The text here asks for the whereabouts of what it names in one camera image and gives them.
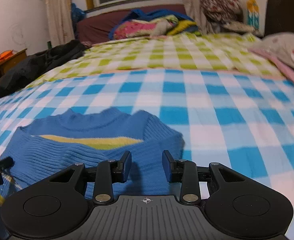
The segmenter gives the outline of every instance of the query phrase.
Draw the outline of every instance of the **folded blanket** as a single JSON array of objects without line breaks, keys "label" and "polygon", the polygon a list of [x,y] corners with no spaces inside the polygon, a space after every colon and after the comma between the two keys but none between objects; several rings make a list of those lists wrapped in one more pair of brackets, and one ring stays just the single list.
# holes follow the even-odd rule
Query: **folded blanket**
[{"label": "folded blanket", "polygon": [[130,12],[130,14],[128,14],[124,19],[122,19],[122,21],[115,26],[109,33],[109,39],[113,40],[114,39],[114,32],[117,30],[117,28],[123,24],[126,21],[129,20],[142,20],[142,21],[147,21],[150,22],[154,19],[160,18],[160,17],[165,17],[167,15],[174,15],[175,17],[178,18],[178,20],[190,20],[192,21],[193,19],[191,19],[190,17],[188,17],[185,14],[182,13],[178,13],[175,11],[171,11],[171,10],[167,10],[167,9],[163,9],[163,10],[156,10],[156,11],[152,11],[150,13],[144,13],[141,9],[134,9]]},{"label": "folded blanket", "polygon": [[288,78],[290,81],[292,81],[294,83],[294,69],[287,66],[285,63],[283,63],[282,61],[280,61],[278,59],[278,57],[271,53],[271,52],[268,52],[264,49],[254,49],[254,48],[251,48],[249,49],[250,52],[253,52],[261,57],[264,57],[268,60],[270,60],[271,62],[273,62],[276,67],[279,69],[279,71],[281,71],[281,73],[286,77]]},{"label": "folded blanket", "polygon": [[173,28],[171,31],[169,31],[167,35],[169,36],[176,35],[178,33],[186,31],[186,29],[188,29],[189,27],[194,27],[194,29],[192,29],[194,30],[194,32],[198,30],[196,22],[183,20],[183,21],[179,21],[178,25],[175,28]]},{"label": "folded blanket", "polygon": [[141,20],[130,20],[121,24],[114,32],[116,40],[141,37],[165,35],[175,25],[178,19],[174,15],[157,18],[151,22]]}]

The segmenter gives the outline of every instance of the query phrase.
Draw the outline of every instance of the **pink fabric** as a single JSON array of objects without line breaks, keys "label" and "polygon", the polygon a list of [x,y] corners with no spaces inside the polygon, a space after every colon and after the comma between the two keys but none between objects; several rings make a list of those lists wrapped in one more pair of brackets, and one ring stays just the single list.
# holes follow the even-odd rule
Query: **pink fabric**
[{"label": "pink fabric", "polygon": [[114,32],[114,38],[116,40],[149,36],[156,28],[157,23],[138,23],[127,21],[120,25]]},{"label": "pink fabric", "polygon": [[275,55],[263,49],[249,49],[249,51],[272,61],[284,74],[284,76],[294,83],[294,70],[291,67],[287,66],[285,63],[281,62]]}]

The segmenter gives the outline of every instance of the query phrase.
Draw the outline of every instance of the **pillow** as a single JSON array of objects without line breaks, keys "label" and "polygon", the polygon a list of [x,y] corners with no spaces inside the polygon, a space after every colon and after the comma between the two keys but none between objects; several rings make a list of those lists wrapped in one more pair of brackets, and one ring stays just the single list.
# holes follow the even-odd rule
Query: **pillow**
[{"label": "pillow", "polygon": [[235,21],[226,23],[225,25],[223,25],[223,27],[234,32],[253,33],[255,31],[255,28],[253,26]]},{"label": "pillow", "polygon": [[252,49],[263,49],[294,69],[294,33],[278,33],[265,37]]}]

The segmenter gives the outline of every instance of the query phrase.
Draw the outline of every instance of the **pink floral pillow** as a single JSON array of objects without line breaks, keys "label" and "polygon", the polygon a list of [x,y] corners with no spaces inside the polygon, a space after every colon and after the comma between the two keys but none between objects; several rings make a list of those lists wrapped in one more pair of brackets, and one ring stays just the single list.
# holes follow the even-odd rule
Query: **pink floral pillow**
[{"label": "pink floral pillow", "polygon": [[263,49],[294,69],[294,33],[269,35],[252,49]]}]

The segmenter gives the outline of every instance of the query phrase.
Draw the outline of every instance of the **blue sweater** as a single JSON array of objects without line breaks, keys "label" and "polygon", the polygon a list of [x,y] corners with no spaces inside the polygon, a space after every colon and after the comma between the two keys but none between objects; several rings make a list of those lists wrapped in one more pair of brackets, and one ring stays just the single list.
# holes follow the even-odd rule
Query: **blue sweater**
[{"label": "blue sweater", "polygon": [[[98,150],[82,143],[41,137],[44,135],[75,139],[121,140],[125,137],[137,142]],[[99,114],[82,115],[68,110],[61,115],[37,119],[28,126],[17,128],[2,158],[11,156],[14,159],[10,174],[21,187],[26,187],[76,162],[92,167],[107,159],[119,160],[126,150],[132,153],[131,170],[127,183],[113,185],[115,196],[173,193],[166,181],[161,155],[163,150],[169,150],[175,159],[181,158],[182,135],[145,111],[129,115],[110,108]],[[4,181],[0,193],[7,197],[12,193],[12,186]],[[92,193],[93,183],[89,183],[85,197],[91,198]]]}]

